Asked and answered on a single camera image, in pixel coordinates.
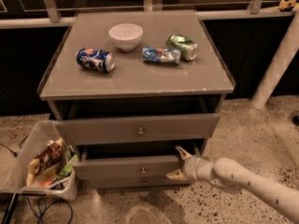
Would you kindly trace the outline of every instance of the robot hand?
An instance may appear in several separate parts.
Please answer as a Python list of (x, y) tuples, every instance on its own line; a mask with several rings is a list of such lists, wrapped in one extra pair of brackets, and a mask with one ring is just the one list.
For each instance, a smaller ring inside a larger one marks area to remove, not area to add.
[(220, 158), (215, 162), (192, 156), (176, 147), (185, 161), (182, 169), (166, 176), (173, 180), (205, 181), (230, 193), (245, 189), (294, 223), (299, 223), (299, 191), (254, 174), (236, 161)]

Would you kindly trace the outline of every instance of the floor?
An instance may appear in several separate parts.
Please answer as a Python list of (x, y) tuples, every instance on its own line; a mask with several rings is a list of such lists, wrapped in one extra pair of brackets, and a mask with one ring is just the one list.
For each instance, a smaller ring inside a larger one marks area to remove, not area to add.
[[(299, 190), (299, 96), (271, 97), (263, 111), (248, 99), (224, 101), (221, 120), (208, 141), (204, 156), (227, 157), (252, 172)], [(0, 118), (0, 143), (20, 150), (19, 142), (47, 115)], [(1, 179), (15, 158), (0, 147)], [(242, 190), (228, 194), (204, 182), (186, 188), (163, 187), (97, 192), (80, 182), (78, 197), (69, 202), (72, 223), (291, 223), (287, 218)], [(5, 204), (0, 203), (0, 215)], [(70, 209), (53, 205), (44, 223), (67, 223)], [(27, 199), (20, 197), (10, 223), (36, 223)]]

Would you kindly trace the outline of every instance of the bowl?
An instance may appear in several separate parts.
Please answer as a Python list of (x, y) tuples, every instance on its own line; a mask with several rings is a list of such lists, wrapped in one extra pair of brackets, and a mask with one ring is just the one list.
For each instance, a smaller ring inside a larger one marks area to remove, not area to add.
[(131, 23), (123, 23), (112, 27), (109, 35), (115, 46), (123, 51), (134, 50), (141, 41), (143, 29)]

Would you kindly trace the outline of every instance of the silver and blue can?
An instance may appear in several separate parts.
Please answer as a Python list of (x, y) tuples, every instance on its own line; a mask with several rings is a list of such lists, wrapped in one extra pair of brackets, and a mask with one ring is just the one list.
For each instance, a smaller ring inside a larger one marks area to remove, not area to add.
[(180, 51), (179, 49), (144, 47), (142, 57), (145, 62), (179, 64)]
[(113, 54), (102, 49), (80, 49), (77, 52), (77, 63), (105, 74), (111, 72), (115, 66)]
[(197, 55), (197, 44), (181, 34), (169, 35), (166, 39), (166, 45), (170, 49), (179, 49), (181, 57), (186, 61), (194, 60)]

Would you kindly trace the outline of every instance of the blue can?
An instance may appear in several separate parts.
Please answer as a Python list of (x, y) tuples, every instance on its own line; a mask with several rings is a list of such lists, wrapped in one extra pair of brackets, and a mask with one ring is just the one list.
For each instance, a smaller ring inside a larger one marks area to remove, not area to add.
[(180, 50), (144, 47), (142, 57), (145, 62), (179, 64)]
[(80, 49), (77, 63), (84, 68), (109, 73), (115, 66), (113, 54), (102, 49)]

